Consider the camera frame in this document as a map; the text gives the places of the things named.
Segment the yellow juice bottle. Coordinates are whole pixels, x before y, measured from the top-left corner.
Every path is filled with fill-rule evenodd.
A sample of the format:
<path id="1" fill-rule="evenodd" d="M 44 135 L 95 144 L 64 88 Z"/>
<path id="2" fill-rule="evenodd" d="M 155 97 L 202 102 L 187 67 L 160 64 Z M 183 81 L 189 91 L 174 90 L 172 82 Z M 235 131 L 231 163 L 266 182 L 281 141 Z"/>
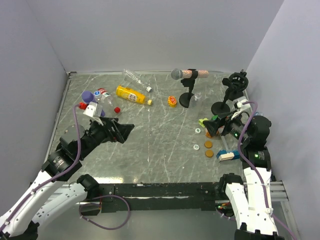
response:
<path id="1" fill-rule="evenodd" d="M 135 102 L 138 104 L 148 105 L 148 100 L 151 100 L 146 95 L 132 89 L 129 87 L 124 87 L 119 85 L 115 91 L 118 97 L 129 100 L 131 102 Z"/>

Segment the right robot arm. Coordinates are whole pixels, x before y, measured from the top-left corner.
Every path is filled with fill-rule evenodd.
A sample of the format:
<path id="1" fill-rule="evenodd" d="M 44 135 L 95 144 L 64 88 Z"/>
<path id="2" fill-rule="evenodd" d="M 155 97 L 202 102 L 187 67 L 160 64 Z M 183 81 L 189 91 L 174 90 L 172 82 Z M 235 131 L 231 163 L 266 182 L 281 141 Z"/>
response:
<path id="1" fill-rule="evenodd" d="M 218 193 L 231 204 L 222 210 L 222 216 L 231 214 L 236 221 L 236 240 L 281 240 L 272 216 L 270 183 L 272 179 L 271 156 L 266 147 L 271 121 L 254 116 L 247 128 L 241 115 L 232 118 L 229 114 L 215 120 L 205 120 L 203 125 L 211 136 L 219 128 L 221 135 L 230 134 L 240 146 L 238 153 L 242 161 L 245 180 L 233 173 L 224 174 L 219 181 Z"/>

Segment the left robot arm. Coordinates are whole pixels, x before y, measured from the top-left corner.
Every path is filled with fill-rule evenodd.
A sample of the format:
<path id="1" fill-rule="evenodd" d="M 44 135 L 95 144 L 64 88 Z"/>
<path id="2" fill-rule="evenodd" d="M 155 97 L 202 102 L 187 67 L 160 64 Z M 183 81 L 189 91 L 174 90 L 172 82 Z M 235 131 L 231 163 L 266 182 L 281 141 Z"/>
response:
<path id="1" fill-rule="evenodd" d="M 95 148 L 106 142 L 125 143 L 134 124 L 121 124 L 118 118 L 100 117 L 90 121 L 89 128 L 75 123 L 59 139 L 59 144 L 42 165 L 26 192 L 0 218 L 2 240 L 35 240 L 38 230 L 66 211 L 72 204 L 93 201 L 99 197 L 99 183 L 89 174 L 49 201 L 81 167 L 81 162 Z"/>

